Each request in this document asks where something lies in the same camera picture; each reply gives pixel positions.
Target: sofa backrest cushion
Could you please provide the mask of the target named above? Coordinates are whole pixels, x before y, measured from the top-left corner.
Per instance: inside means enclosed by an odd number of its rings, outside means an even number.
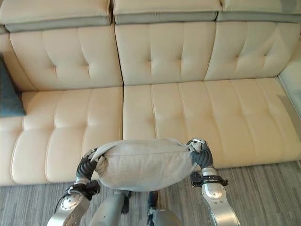
[[[113,26],[1,36],[0,51],[21,91],[122,86]]]
[[[110,0],[3,0],[0,23],[11,32],[109,25]]]
[[[300,26],[273,22],[218,22],[205,80],[277,76],[291,58]]]
[[[300,22],[301,0],[221,0],[217,21]]]
[[[114,0],[117,24],[213,21],[219,0]]]
[[[193,22],[117,25],[125,85],[270,78],[296,47],[299,24]]]
[[[215,22],[116,25],[124,84],[203,80],[215,29]]]

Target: black strap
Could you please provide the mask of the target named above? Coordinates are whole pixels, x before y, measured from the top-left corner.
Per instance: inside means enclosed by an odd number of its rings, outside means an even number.
[[[224,180],[222,177],[218,175],[210,175],[210,176],[201,176],[199,173],[194,172],[190,176],[192,187],[201,187],[204,184],[208,183],[218,183],[223,186],[228,185],[228,180]]]

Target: gray pillow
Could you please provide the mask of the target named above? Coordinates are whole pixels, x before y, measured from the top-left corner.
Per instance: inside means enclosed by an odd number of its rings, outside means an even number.
[[[0,117],[23,116],[25,111],[2,60],[0,61]]]

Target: cream leather sofa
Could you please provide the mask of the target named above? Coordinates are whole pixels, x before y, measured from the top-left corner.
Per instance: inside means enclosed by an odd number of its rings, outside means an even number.
[[[115,0],[116,25],[0,36],[27,114],[0,119],[1,185],[73,181],[85,152],[118,139],[201,137],[217,167],[301,159],[298,24],[139,2]]]

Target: sofa seat cushion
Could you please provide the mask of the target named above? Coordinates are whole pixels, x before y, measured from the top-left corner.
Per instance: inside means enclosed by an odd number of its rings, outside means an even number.
[[[91,148],[122,139],[123,88],[25,92],[0,119],[0,185],[74,181]]]
[[[276,78],[125,86],[124,139],[208,141],[218,168],[301,158],[301,121]]]
[[[117,24],[213,21],[221,10],[218,0],[114,0]]]
[[[221,0],[217,21],[301,21],[301,0]]]
[[[109,25],[110,0],[3,0],[0,23],[11,32]]]

